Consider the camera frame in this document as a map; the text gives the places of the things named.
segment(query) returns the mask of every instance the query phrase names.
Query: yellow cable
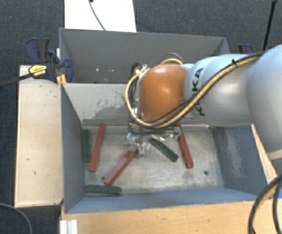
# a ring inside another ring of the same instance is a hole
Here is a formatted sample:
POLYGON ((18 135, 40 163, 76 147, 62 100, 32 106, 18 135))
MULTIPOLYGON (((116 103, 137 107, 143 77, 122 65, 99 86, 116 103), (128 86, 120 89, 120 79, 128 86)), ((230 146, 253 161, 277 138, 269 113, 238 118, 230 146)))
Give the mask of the yellow cable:
POLYGON ((161 65, 161 64, 165 64, 165 63, 167 63, 167 62, 177 62, 177 63, 180 64, 180 65, 183 64, 179 59, 176 59, 176 58, 169 58, 169 59, 163 60, 163 61, 160 63, 160 65, 161 65))
MULTIPOLYGON (((220 78, 222 78, 223 76, 227 75, 229 72, 233 71, 237 67, 242 66, 242 65, 244 65, 244 64, 246 64, 246 63, 248 63, 250 61, 253 61, 255 59, 258 59, 258 58, 259 58, 259 56, 245 59, 243 61, 238 62, 237 64, 231 65, 229 68, 226 68, 226 69, 220 71, 211 80, 209 80, 206 83, 206 85, 198 92, 198 94, 194 97, 194 99, 181 112, 176 114, 174 117, 172 117, 166 123, 163 123, 161 125, 155 126, 153 128, 163 128, 163 127, 169 126, 170 124, 173 124, 174 122, 179 120, 185 113, 187 113, 202 98, 202 96, 205 95, 205 93, 212 87, 212 85, 214 83, 216 83, 220 78)), ((130 89, 130 87, 132 85, 132 82, 134 80, 136 80, 140 76, 140 74, 143 73, 144 71, 145 71, 145 69, 140 70, 140 72, 138 74, 136 74, 135 76, 133 76, 130 79, 130 81, 128 82, 127 87, 126 87, 125 99, 126 99, 126 104, 127 104, 128 110, 129 110, 130 114, 132 115, 133 119, 136 122, 138 122, 139 124, 141 124, 141 125, 151 127, 151 126, 153 126, 153 124, 144 122, 144 121, 142 121, 140 118, 138 118, 135 115, 135 113, 133 112, 133 109, 132 109, 132 107, 130 105, 130 102, 129 102, 129 89, 130 89)))

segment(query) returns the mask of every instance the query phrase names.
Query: wooden block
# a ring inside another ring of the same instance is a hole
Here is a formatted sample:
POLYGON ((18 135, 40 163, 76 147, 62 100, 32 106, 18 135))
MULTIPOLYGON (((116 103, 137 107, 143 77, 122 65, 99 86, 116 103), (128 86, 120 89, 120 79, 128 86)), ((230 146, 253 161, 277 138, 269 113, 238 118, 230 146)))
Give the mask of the wooden block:
POLYGON ((83 148, 83 161, 90 162, 90 148, 89 148, 89 130, 82 131, 82 148, 83 148))
POLYGON ((187 168, 193 168, 194 167, 194 162, 193 159, 191 158, 189 149, 188 149, 188 144, 186 142, 184 133, 183 133, 183 129, 180 123, 176 123, 175 124, 176 127, 179 127, 181 129, 181 135, 179 136, 179 142, 181 145, 181 149, 184 155, 184 159, 185 159, 185 164, 187 168))
POLYGON ((98 156, 100 154, 100 149, 102 146, 102 141, 103 141, 103 136, 105 132, 105 125, 99 125, 98 127, 98 132, 94 144, 94 149, 91 157, 91 162, 89 166, 89 172, 95 172, 96 171, 96 166, 97 166, 97 161, 98 161, 98 156))
POLYGON ((149 142, 172 162, 176 162, 178 160, 179 156, 164 143, 156 140, 155 138, 150 138, 149 142))
POLYGON ((134 152, 128 151, 120 160, 120 162, 114 167, 114 169, 112 169, 112 171, 103 180, 104 184, 111 186, 122 173, 122 171, 126 168, 126 166, 131 162, 131 160, 133 160, 136 154, 137 150, 135 150, 134 152))
POLYGON ((87 193, 121 195, 121 188, 117 186, 86 185, 87 193))

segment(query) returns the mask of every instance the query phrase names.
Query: white plastic piece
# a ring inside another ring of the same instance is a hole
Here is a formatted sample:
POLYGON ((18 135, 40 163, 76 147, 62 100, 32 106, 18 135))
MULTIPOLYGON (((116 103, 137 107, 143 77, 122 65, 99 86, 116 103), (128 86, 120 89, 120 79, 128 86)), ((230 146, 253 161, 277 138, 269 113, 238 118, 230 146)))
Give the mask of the white plastic piece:
POLYGON ((71 221, 61 220, 59 223, 60 234, 78 234, 78 220, 71 221))

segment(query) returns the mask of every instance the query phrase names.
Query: blue clamp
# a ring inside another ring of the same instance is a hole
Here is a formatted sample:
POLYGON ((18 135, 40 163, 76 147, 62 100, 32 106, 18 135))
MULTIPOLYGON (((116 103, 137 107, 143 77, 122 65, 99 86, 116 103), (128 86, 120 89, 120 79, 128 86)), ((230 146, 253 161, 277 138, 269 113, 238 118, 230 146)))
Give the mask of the blue clamp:
POLYGON ((56 82, 57 74, 55 69, 65 70, 62 72, 66 76, 66 81, 71 82, 74 76, 74 66, 70 58, 64 59, 63 64, 60 64, 58 56, 53 50, 47 52, 49 39, 31 38, 25 43, 25 52, 34 64, 43 63, 47 66, 47 71, 43 75, 34 78, 41 78, 56 82))

